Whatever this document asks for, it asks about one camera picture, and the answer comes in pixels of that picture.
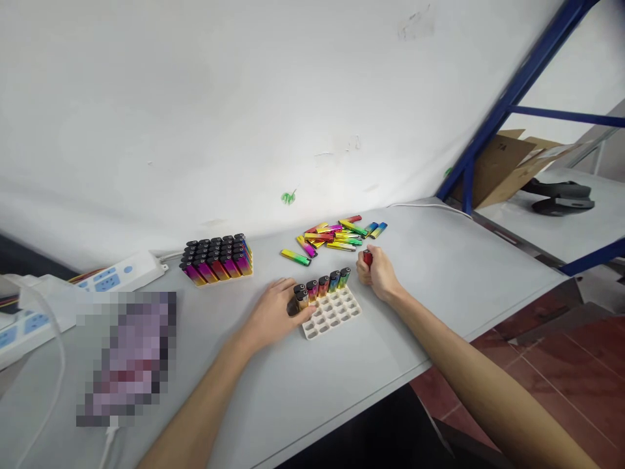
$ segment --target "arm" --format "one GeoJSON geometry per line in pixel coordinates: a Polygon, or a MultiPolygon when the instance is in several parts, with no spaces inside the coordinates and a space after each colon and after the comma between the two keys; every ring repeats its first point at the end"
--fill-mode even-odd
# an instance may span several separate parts
{"type": "Polygon", "coordinates": [[[371,267],[359,253],[360,280],[402,318],[484,432],[518,467],[597,468],[566,431],[505,371],[404,290],[376,246],[371,267]]]}
{"type": "Polygon", "coordinates": [[[206,468],[230,398],[247,362],[310,319],[310,306],[295,317],[286,313],[293,279],[272,283],[247,322],[223,346],[189,399],[139,463],[139,469],[206,468]]]}

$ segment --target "forearm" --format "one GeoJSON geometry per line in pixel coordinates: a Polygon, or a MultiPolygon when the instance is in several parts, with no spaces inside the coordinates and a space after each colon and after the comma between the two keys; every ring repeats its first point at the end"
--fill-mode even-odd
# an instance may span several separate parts
{"type": "Polygon", "coordinates": [[[138,468],[204,469],[236,383],[252,355],[238,334],[232,336],[138,468]]]}
{"type": "Polygon", "coordinates": [[[406,291],[391,295],[389,304],[484,432],[518,466],[596,468],[525,389],[406,291]]]}

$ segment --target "white cable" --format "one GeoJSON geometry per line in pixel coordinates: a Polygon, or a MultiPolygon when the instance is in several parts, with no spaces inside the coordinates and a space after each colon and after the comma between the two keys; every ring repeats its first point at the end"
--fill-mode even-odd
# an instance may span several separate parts
{"type": "Polygon", "coordinates": [[[115,439],[115,434],[119,430],[119,427],[108,427],[106,429],[106,443],[104,444],[104,452],[102,453],[102,459],[100,459],[100,465],[98,469],[104,469],[106,464],[106,460],[109,457],[109,451],[111,451],[111,446],[113,445],[113,440],[115,439]]]}
{"type": "Polygon", "coordinates": [[[23,452],[20,459],[18,460],[16,469],[20,469],[24,460],[28,456],[28,453],[30,452],[32,447],[37,442],[39,436],[41,435],[41,432],[44,430],[44,428],[46,428],[46,424],[48,423],[48,420],[50,420],[50,416],[52,415],[52,412],[54,411],[54,408],[57,404],[57,401],[59,400],[59,396],[61,395],[63,377],[65,376],[65,346],[63,345],[63,339],[61,338],[61,328],[59,327],[57,318],[52,312],[52,308],[50,308],[50,305],[48,304],[46,299],[37,290],[31,287],[28,287],[27,285],[23,284],[20,280],[11,279],[11,281],[20,284],[20,287],[23,289],[30,290],[30,293],[35,297],[35,300],[37,301],[37,303],[39,303],[39,306],[41,307],[42,312],[46,316],[48,316],[48,318],[50,319],[50,326],[52,327],[52,330],[54,331],[54,336],[57,338],[57,343],[59,344],[59,356],[61,357],[61,370],[59,371],[59,377],[57,379],[57,386],[54,391],[54,397],[52,398],[52,403],[50,404],[46,417],[44,418],[43,422],[39,426],[39,429],[37,430],[37,432],[35,433],[35,437],[31,441],[31,443],[26,447],[26,450],[23,452]]]}
{"type": "Polygon", "coordinates": [[[471,215],[466,214],[465,212],[462,212],[461,210],[458,210],[457,208],[450,207],[449,205],[442,205],[442,204],[391,204],[387,208],[392,207],[392,206],[432,206],[432,207],[444,208],[445,210],[451,210],[452,212],[459,213],[460,215],[464,215],[466,218],[469,218],[470,220],[473,219],[473,217],[471,215]]]}
{"type": "Polygon", "coordinates": [[[180,251],[180,252],[176,252],[176,253],[172,253],[172,254],[165,254],[165,255],[162,255],[161,257],[158,257],[158,260],[162,264],[165,261],[170,261],[171,259],[175,259],[177,257],[180,257],[183,254],[184,254],[184,251],[180,251]]]}

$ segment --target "table surface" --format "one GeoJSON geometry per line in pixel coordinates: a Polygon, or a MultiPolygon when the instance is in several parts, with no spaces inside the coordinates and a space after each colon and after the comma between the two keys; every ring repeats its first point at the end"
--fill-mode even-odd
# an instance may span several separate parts
{"type": "MultiPolygon", "coordinates": [[[[362,226],[388,223],[375,243],[393,260],[399,280],[469,341],[566,279],[448,210],[398,206],[362,216],[362,226]]],[[[305,283],[345,266],[355,268],[355,253],[327,248],[310,267],[279,256],[283,248],[298,251],[295,237],[307,228],[250,239],[253,277],[196,289],[172,268],[144,288],[178,293],[176,357],[159,403],[143,407],[134,426],[119,431],[109,467],[138,463],[271,280],[292,276],[305,283]]],[[[275,467],[430,367],[410,331],[355,273],[349,286],[363,309],[360,317],[314,341],[298,328],[251,360],[232,397],[210,468],[275,467]]],[[[96,320],[102,337],[107,321],[96,320]]],[[[50,461],[67,469],[95,467],[100,460],[104,430],[74,423],[76,401],[100,353],[100,338],[88,329],[89,321],[63,335],[68,356],[63,392],[24,468],[50,461]]],[[[31,356],[0,401],[5,461],[16,461],[40,424],[58,370],[57,344],[50,341],[31,356]]]]}
{"type": "Polygon", "coordinates": [[[531,205],[547,199],[519,191],[507,202],[477,213],[555,259],[570,263],[625,236],[625,184],[575,169],[558,168],[536,176],[540,182],[572,180],[592,189],[593,209],[564,217],[540,215],[531,205]]]}

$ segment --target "pixelated phone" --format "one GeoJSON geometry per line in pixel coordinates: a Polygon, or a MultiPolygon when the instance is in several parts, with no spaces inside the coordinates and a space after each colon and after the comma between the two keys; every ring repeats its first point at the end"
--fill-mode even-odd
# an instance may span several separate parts
{"type": "Polygon", "coordinates": [[[176,293],[142,295],[142,302],[120,305],[125,311],[111,327],[109,347],[102,349],[102,368],[93,372],[85,403],[78,406],[79,427],[123,425],[137,406],[153,403],[167,381],[176,293]]]}

